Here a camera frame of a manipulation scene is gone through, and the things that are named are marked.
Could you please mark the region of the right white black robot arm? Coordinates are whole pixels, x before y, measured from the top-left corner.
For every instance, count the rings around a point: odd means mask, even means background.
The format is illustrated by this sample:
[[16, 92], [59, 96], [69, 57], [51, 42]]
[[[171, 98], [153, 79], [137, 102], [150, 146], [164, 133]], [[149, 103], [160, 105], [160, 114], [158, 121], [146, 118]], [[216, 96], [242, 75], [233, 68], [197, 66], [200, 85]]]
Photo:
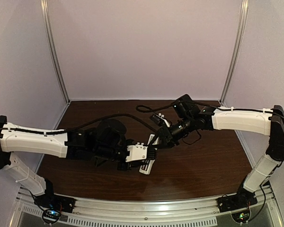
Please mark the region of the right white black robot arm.
[[272, 109], [242, 109], [234, 107], [215, 107], [193, 101], [188, 94], [178, 98], [171, 104], [181, 119], [177, 124], [167, 126], [163, 120], [154, 116], [161, 127], [148, 144], [149, 149], [172, 148], [189, 133], [197, 130], [235, 130], [249, 131], [269, 136], [268, 147], [245, 177], [235, 195], [228, 198], [233, 205], [247, 206], [254, 198], [255, 191], [284, 162], [284, 110], [276, 105]]

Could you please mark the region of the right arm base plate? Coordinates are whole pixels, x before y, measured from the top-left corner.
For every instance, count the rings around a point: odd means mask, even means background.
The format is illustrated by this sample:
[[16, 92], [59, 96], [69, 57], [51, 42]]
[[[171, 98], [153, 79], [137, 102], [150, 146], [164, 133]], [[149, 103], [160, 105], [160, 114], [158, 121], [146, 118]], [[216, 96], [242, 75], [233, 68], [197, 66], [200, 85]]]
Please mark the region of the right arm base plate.
[[254, 193], [236, 193], [234, 195], [224, 195], [216, 199], [220, 213], [247, 208], [257, 204]]

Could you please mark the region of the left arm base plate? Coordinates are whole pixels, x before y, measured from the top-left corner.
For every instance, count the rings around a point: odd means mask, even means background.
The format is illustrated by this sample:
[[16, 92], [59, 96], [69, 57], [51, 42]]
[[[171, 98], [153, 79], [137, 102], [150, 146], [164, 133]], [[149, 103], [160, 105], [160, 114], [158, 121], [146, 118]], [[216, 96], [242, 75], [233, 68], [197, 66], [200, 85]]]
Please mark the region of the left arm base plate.
[[66, 213], [72, 213], [76, 200], [71, 197], [60, 195], [46, 195], [34, 197], [35, 204], [42, 208], [53, 209], [55, 211], [61, 211]]

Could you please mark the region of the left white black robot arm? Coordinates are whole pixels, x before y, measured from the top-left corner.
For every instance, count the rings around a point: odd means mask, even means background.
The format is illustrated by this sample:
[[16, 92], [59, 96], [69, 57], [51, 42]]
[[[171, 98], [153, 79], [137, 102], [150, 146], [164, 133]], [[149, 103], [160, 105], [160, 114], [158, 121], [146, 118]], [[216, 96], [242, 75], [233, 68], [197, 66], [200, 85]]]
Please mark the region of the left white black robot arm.
[[121, 170], [146, 157], [143, 147], [125, 138], [126, 128], [116, 119], [104, 119], [93, 129], [43, 130], [22, 128], [0, 116], [0, 170], [4, 169], [27, 189], [35, 203], [46, 208], [63, 206], [73, 198], [54, 193], [53, 183], [38, 176], [15, 154], [30, 152], [69, 160], [117, 161]]

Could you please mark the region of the white remote control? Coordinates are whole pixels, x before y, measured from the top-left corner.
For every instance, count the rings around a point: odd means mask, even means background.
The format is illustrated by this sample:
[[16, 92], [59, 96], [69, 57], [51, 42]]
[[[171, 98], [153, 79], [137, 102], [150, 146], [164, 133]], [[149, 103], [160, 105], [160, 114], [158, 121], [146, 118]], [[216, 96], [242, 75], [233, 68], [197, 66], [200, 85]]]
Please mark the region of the white remote control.
[[[158, 138], [155, 134], [150, 134], [150, 138]], [[152, 170], [152, 166], [156, 160], [156, 153], [157, 150], [154, 148], [148, 148], [147, 150], [147, 157], [142, 162], [143, 164], [140, 166], [139, 172], [144, 175], [149, 175]]]

